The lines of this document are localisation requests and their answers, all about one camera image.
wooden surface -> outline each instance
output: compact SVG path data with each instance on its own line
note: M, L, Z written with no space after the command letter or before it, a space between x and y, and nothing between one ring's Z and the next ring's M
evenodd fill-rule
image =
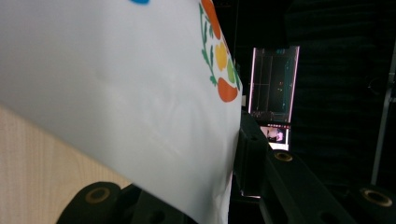
M85 186L129 181L0 106L0 224L55 223Z

light wood tabletop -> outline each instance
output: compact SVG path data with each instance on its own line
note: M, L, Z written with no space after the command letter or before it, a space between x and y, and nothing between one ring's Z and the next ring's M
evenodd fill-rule
M0 106L0 224L56 223L85 186L130 181Z

white paper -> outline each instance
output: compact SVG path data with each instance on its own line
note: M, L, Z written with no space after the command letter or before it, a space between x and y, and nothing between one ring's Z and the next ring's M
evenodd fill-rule
M1 1L0 104L197 222L227 223L242 86L211 2L136 2Z

round metal ring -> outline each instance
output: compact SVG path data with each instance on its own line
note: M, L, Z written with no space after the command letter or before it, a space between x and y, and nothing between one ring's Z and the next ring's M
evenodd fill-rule
M373 189L361 189L361 195L370 203L375 203L382 207L391 207L393 204L390 197Z
M274 154L275 158L280 161L292 161L293 157L287 152L276 152Z
M101 203L108 198L108 196L110 196L110 190L108 188L96 188L85 195L85 201L87 203Z

blue spot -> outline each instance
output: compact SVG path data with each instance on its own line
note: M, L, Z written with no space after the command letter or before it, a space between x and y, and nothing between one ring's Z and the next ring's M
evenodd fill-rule
M130 1L134 2L134 3L137 3L137 4L142 4L142 5L145 5L145 4L149 3L149 0L130 0Z

